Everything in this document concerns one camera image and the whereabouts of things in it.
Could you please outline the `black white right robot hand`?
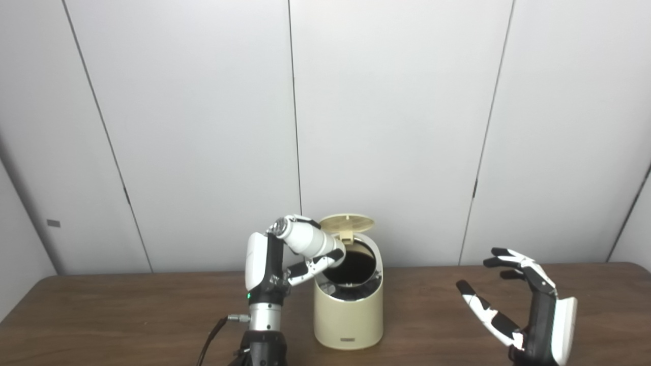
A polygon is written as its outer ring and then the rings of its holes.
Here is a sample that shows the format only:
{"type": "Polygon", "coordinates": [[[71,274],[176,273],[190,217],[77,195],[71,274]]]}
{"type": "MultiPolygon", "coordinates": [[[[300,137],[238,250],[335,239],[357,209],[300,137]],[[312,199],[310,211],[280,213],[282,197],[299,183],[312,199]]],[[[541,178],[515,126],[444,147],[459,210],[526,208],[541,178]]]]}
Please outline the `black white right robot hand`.
{"type": "Polygon", "coordinates": [[[456,287],[484,327],[508,348],[513,365],[566,365],[572,350],[578,300],[560,298],[556,284],[534,259],[507,248],[492,248],[486,268],[505,267],[503,280],[523,280],[532,297],[528,323],[518,326],[496,310],[465,280],[456,287]]]}

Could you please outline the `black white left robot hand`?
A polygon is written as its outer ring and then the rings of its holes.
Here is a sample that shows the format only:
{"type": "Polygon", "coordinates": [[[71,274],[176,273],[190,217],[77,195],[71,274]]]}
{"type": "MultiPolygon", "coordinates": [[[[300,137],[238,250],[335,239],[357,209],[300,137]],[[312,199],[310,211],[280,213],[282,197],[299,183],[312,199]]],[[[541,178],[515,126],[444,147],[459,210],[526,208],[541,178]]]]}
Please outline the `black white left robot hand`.
{"type": "Polygon", "coordinates": [[[344,243],[301,215],[286,215],[247,243],[246,289],[250,305],[283,305],[291,288],[336,268],[346,257],[344,243]]]}

